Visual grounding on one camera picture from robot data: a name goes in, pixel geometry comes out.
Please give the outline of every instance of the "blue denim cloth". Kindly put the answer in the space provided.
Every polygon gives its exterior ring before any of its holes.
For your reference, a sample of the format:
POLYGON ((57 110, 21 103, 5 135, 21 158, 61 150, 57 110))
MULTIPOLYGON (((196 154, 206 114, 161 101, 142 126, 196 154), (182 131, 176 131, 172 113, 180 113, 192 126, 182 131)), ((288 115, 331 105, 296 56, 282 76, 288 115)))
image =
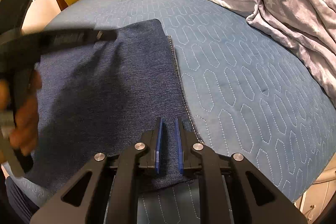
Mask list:
POLYGON ((161 176, 145 188, 180 182, 174 119, 190 129, 172 48, 159 20, 118 30, 114 43, 43 56, 38 94, 39 145, 27 179, 52 193, 97 152, 107 155, 165 122, 161 176))

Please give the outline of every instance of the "metal screw head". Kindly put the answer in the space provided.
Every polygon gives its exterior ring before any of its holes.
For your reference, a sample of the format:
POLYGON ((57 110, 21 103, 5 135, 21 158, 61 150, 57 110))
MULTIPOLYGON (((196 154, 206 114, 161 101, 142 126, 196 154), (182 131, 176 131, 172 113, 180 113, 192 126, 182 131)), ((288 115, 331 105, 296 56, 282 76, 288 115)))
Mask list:
POLYGON ((136 143, 134 147, 136 150, 143 150, 146 147, 146 145, 144 143, 136 143))
POLYGON ((193 145, 193 148, 194 148, 195 150, 202 150, 203 147, 204 147, 204 146, 203 146, 201 143, 194 143, 194 145, 193 145))
POLYGON ((101 160, 105 159, 105 155, 103 153, 97 153, 97 154, 95 154, 94 159, 96 161, 101 161, 101 160))
POLYGON ((241 161, 244 159, 244 156, 241 154, 241 153, 235 153, 233 154, 233 158, 236 160, 236 161, 241 161))

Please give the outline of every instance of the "fabric seam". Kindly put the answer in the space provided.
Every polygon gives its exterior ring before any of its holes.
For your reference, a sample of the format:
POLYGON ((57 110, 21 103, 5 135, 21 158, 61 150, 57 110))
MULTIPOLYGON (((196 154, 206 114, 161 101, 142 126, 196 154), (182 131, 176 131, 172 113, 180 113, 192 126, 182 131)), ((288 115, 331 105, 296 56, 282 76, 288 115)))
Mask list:
POLYGON ((183 103, 184 103, 185 110, 187 111, 188 118, 189 118, 189 121, 191 123, 191 126, 193 127, 196 138, 198 139, 198 141, 200 143, 204 144, 203 138, 201 137, 201 135, 199 134, 199 132, 197 130, 195 120, 194 120, 193 116, 191 115, 191 111, 190 111, 189 105, 188 105, 187 100, 186 100, 186 96, 185 96, 184 89, 183 89, 183 84, 182 84, 182 79, 181 79, 181 74, 180 74, 180 71, 179 71, 179 66, 177 64, 177 58, 176 58, 176 54, 175 54, 173 39, 171 38, 170 35, 168 35, 167 37, 168 37, 168 40, 169 40, 169 43, 170 43, 171 54, 172 54, 172 57, 173 57, 175 72, 177 74, 178 83, 179 83, 180 90, 181 90, 181 93, 182 93, 182 98, 183 98, 183 103))

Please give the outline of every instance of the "human hand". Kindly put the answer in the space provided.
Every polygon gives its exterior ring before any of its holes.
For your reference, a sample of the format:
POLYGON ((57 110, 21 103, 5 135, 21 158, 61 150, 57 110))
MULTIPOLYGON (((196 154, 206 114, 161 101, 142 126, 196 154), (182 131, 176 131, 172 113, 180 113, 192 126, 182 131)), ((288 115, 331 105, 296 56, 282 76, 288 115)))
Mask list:
MULTIPOLYGON (((28 97, 23 106, 16 112, 16 128, 9 135, 9 141, 14 149, 20 149, 27 156, 36 147, 38 140, 37 125, 39 115, 37 109, 36 91, 41 89, 41 77, 37 71, 33 71, 29 87, 28 97)), ((10 102, 9 86, 6 80, 0 80, 0 111, 6 109, 10 102)), ((0 151, 0 163, 6 161, 0 151)))

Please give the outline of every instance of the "mattress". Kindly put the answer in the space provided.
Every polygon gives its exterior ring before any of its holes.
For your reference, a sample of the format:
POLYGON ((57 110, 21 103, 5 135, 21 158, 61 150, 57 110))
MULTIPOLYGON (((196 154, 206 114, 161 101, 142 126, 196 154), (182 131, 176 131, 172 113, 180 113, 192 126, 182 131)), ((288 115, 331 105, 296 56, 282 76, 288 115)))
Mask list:
MULTIPOLYGON (((336 110, 300 60, 243 17, 208 0, 80 0, 47 28, 122 27, 153 18, 173 39, 204 142, 223 155, 242 153, 296 200, 335 153, 336 110)), ((27 180, 16 183, 36 203, 48 198, 27 180)), ((199 221, 197 182, 139 199, 138 223, 199 221)))

